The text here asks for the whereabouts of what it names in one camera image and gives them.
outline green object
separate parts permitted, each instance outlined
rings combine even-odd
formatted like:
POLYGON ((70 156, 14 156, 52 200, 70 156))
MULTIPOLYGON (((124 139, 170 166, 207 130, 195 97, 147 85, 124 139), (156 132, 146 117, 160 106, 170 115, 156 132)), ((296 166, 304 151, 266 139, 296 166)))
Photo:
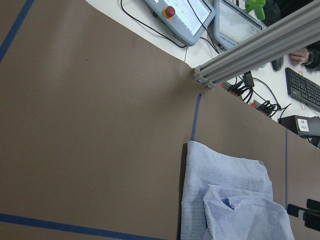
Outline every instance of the green object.
POLYGON ((266 0, 248 0, 245 3, 245 11, 250 13, 252 10, 255 11, 255 15, 259 20, 264 20, 266 18, 264 5, 266 0))

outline red button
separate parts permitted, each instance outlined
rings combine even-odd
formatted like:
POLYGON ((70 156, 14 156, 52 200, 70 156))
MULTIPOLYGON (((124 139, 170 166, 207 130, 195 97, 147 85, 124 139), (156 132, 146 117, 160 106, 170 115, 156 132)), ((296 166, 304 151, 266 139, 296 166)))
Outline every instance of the red button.
POLYGON ((172 18, 176 14, 176 11, 172 6, 168 6, 164 12, 168 18, 172 18))

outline white table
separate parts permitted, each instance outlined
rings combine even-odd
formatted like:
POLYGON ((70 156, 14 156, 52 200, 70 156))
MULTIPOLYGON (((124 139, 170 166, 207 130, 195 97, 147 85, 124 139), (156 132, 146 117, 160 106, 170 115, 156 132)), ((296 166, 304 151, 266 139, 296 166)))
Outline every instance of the white table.
MULTIPOLYGON (((189 46, 185 48, 179 48, 173 43, 169 42, 167 39, 159 36, 157 33, 146 28, 140 23, 136 22, 129 16, 127 16, 120 7, 120 0, 86 0, 90 5, 92 5, 97 10, 101 11, 105 15, 114 19, 118 23, 122 24, 126 28, 140 35, 142 38, 146 39, 150 43, 154 44, 158 48, 162 49, 166 53, 180 59, 187 63, 191 68, 195 68, 198 65, 201 65, 208 60, 217 56, 215 51, 202 39, 200 39, 196 45, 189 46)), ((144 3, 144 0, 123 0, 124 9, 133 15, 135 18, 149 25, 150 27, 158 30, 174 41, 178 42, 174 38, 174 35, 171 31, 159 20, 152 16, 147 5, 144 3)), ((288 109, 285 111, 282 117, 299 115, 305 117, 314 117, 320 116, 319 112, 313 111, 306 107, 300 101, 295 100, 288 96, 287 94, 287 84, 285 77, 285 68, 289 67, 295 70, 296 72, 301 72, 303 76, 320 85, 320 71, 309 71, 304 66, 298 65, 294 66, 289 60, 289 57, 284 56, 283 68, 280 71, 273 71, 271 64, 267 63, 266 67, 253 69, 252 76, 264 81, 273 91, 281 107, 285 107, 288 104, 291 104, 288 109)), ((270 100, 271 103, 275 103, 275 100, 268 89, 261 83, 254 81, 255 87, 254 90, 261 95, 264 99, 270 100)), ((251 98, 251 103, 253 100, 263 103, 263 100, 257 95, 253 94, 251 98)), ((277 121, 280 117, 281 111, 277 112, 272 119, 277 121)))

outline black keyboard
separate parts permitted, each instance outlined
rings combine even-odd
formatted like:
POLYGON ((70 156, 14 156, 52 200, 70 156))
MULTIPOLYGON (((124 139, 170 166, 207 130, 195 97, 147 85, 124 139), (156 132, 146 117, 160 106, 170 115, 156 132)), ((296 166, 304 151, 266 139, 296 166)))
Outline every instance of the black keyboard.
POLYGON ((320 86, 287 67, 285 69, 288 95, 320 111, 320 86))

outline person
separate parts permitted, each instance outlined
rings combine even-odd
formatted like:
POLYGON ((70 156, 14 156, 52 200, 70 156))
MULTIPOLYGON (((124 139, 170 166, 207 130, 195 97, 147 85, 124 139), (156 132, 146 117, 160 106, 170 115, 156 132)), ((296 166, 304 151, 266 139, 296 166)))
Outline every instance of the person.
MULTIPOLYGON (((263 22, 270 26, 311 2, 312 0, 266 0, 263 7, 265 14, 263 22)), ((294 65, 302 64, 312 71, 319 71, 320 41, 290 53, 289 57, 294 65)))

